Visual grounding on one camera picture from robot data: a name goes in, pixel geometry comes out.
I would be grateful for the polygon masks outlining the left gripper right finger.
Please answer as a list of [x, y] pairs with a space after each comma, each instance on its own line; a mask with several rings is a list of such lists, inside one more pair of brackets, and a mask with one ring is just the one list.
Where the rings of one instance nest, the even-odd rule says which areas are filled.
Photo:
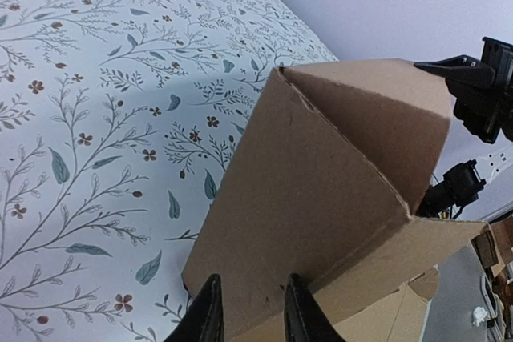
[[286, 341], [345, 342], [297, 273], [285, 288], [284, 325]]

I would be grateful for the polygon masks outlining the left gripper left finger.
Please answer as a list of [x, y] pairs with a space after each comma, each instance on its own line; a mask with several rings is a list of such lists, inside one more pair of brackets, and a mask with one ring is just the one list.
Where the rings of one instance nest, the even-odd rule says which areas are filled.
[[211, 274], [197, 293], [184, 318], [164, 342], [221, 342], [224, 311], [219, 274]]

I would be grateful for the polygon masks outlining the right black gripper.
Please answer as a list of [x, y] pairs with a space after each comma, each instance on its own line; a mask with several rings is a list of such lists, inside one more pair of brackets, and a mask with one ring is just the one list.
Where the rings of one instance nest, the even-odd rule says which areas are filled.
[[481, 59], [467, 55], [414, 67], [454, 82], [454, 116], [485, 143], [503, 133], [512, 139], [512, 45], [483, 38]]

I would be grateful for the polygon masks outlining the brown cardboard box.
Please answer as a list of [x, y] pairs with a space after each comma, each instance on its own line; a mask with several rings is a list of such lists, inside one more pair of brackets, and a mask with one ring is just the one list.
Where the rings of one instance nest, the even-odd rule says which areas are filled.
[[483, 222], [416, 216], [452, 117], [443, 78], [401, 59], [272, 72], [182, 276], [220, 275], [230, 341], [282, 341], [287, 276], [348, 341], [416, 341], [437, 266]]

